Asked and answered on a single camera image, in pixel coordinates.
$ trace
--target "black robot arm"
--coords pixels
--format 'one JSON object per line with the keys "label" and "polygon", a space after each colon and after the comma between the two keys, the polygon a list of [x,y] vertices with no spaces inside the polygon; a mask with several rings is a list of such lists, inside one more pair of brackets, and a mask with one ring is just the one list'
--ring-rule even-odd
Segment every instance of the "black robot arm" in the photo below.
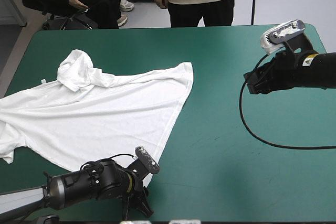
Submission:
{"label": "black robot arm", "polygon": [[79,171],[59,176],[47,176],[47,185],[0,195],[0,223],[25,216],[40,208],[56,210],[88,199],[120,198],[123,216],[128,218],[129,208],[141,211],[146,217],[153,214],[148,202],[148,190],[143,179],[157,174],[159,166],[142,147],[135,149],[136,160],[127,168],[112,158],[87,162]]}

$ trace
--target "sneaker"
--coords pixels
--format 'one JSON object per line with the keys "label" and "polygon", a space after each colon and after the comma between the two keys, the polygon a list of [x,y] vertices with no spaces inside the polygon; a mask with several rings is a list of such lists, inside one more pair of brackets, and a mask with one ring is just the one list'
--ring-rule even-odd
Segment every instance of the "sneaker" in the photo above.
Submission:
{"label": "sneaker", "polygon": [[127,15],[121,14],[121,17],[117,20],[118,26],[121,27],[127,22]]}
{"label": "sneaker", "polygon": [[120,0],[120,11],[122,12],[130,12],[134,8],[134,4],[128,2],[127,0]]}

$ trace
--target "gray floor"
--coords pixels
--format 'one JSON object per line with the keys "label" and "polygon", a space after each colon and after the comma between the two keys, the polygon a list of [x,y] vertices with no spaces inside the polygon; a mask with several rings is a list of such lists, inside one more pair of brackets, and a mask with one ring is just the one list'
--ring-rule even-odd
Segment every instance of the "gray floor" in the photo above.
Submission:
{"label": "gray floor", "polygon": [[0,25],[0,74],[21,32],[18,25]]}
{"label": "gray floor", "polygon": [[[252,0],[236,0],[235,18],[233,25],[249,25]],[[132,12],[127,13],[129,19],[123,29],[169,27],[167,10],[159,9],[153,2],[136,2]],[[255,24],[279,24],[291,19],[302,19],[305,23],[314,25],[328,52],[336,51],[334,33],[336,28],[335,0],[257,0]],[[16,66],[22,57],[32,34],[41,27],[43,19],[39,13],[31,13],[28,26],[21,32],[10,59],[7,62],[4,74],[0,76],[0,96],[8,86]],[[244,42],[248,37],[237,38]]]}

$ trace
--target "green table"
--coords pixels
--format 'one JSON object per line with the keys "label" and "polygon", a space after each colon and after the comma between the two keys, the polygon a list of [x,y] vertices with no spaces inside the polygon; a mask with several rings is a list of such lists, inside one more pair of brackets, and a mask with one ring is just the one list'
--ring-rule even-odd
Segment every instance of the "green table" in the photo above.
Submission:
{"label": "green table", "polygon": [[[31,40],[7,94],[53,81],[72,49],[87,52],[95,67],[137,74],[190,61],[192,92],[177,119],[150,183],[152,221],[336,220],[336,151],[276,149],[252,138],[240,122],[243,73],[265,53],[260,35],[271,26],[176,29],[41,31]],[[324,51],[311,25],[306,34]],[[335,90],[293,89],[269,95],[245,92],[246,120],[273,142],[335,144]],[[0,161],[0,191],[45,183],[42,171],[66,172],[27,148],[11,165]],[[53,213],[52,209],[34,216]],[[88,201],[58,211],[62,220],[112,221],[118,200]],[[132,219],[144,219],[132,211]]]}

